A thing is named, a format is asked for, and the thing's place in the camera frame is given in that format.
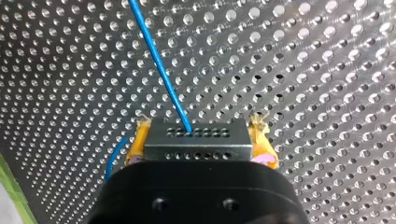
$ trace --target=cable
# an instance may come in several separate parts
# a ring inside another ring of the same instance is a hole
[[[163,84],[166,90],[171,97],[173,104],[176,107],[176,111],[183,122],[184,128],[186,129],[187,133],[192,132],[192,128],[189,122],[189,118],[184,113],[183,106],[180,104],[180,101],[177,98],[177,94],[172,86],[172,82],[169,79],[168,75],[166,75],[165,67],[163,66],[163,61],[161,60],[160,54],[158,53],[157,48],[152,41],[151,34],[149,33],[149,28],[145,24],[145,19],[143,17],[142,11],[140,11],[140,6],[136,2],[136,0],[129,0],[129,5],[131,6],[131,10],[134,13],[134,17],[136,18],[137,24],[140,27],[140,30],[143,33],[143,37],[145,38],[146,44],[148,45],[149,52],[151,53],[151,57],[154,60],[155,64],[157,64],[158,72],[163,79]]]
[[[107,181],[111,176],[111,170],[113,170],[113,161],[117,158],[123,146],[128,142],[128,138],[124,137],[119,142],[119,144],[114,148],[113,153],[111,153],[110,158],[108,159],[105,173],[105,181]]]

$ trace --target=metal connector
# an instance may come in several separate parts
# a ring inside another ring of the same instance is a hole
[[[145,144],[149,161],[249,161],[252,145],[243,119],[231,124],[199,123],[186,133],[181,124],[151,123]]]

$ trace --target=green edge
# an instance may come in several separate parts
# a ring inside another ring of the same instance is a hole
[[[9,197],[14,202],[15,207],[20,214],[20,217],[24,224],[36,224],[35,216],[29,208],[28,202],[23,195],[20,185],[11,173],[6,160],[0,153],[0,181],[6,189]]]

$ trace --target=metal surface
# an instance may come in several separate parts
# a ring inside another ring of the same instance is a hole
[[[269,110],[312,223],[395,222],[394,0],[141,2],[193,122]],[[1,151],[39,223],[81,223],[136,114],[177,119],[128,3],[1,0],[0,45]]]
[[[192,133],[185,133],[181,124],[155,119],[145,143],[145,159],[250,161],[252,145],[244,119],[231,124],[196,123],[192,129]]]

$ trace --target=blue cable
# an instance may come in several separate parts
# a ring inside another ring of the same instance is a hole
[[[113,170],[113,161],[117,158],[123,146],[128,142],[128,138],[124,137],[119,142],[119,144],[114,148],[113,153],[111,153],[110,159],[108,159],[105,173],[105,181],[111,177],[111,170]]]
[[[163,66],[163,61],[161,60],[160,54],[158,53],[157,48],[154,45],[151,34],[149,33],[149,28],[145,24],[145,18],[143,17],[142,11],[140,11],[140,6],[136,2],[136,0],[129,0],[129,5],[131,6],[131,10],[134,13],[134,17],[136,18],[137,24],[140,27],[140,30],[143,33],[143,37],[145,38],[146,44],[148,45],[149,52],[151,53],[152,59],[155,64],[157,64],[157,69],[160,72],[161,78],[163,79],[163,84],[165,85],[166,90],[171,97],[173,104],[176,107],[176,111],[183,122],[184,128],[187,133],[192,132],[192,128],[189,122],[189,118],[184,113],[183,106],[180,104],[180,101],[177,98],[177,94],[172,86],[172,82],[169,79],[168,75],[166,75],[165,67]]]

